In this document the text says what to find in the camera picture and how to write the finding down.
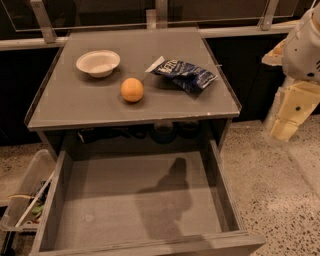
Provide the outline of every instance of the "speckled floor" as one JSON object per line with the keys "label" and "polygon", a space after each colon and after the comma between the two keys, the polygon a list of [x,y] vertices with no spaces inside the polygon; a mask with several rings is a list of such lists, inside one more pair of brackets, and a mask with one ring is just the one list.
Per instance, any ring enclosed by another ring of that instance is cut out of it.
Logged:
{"label": "speckled floor", "polygon": [[[289,143],[271,139],[260,121],[231,125],[222,151],[225,172],[247,230],[267,240],[252,256],[320,255],[319,138],[320,115]],[[0,206],[43,147],[0,147]],[[16,255],[28,255],[31,243],[32,236],[18,235]]]}

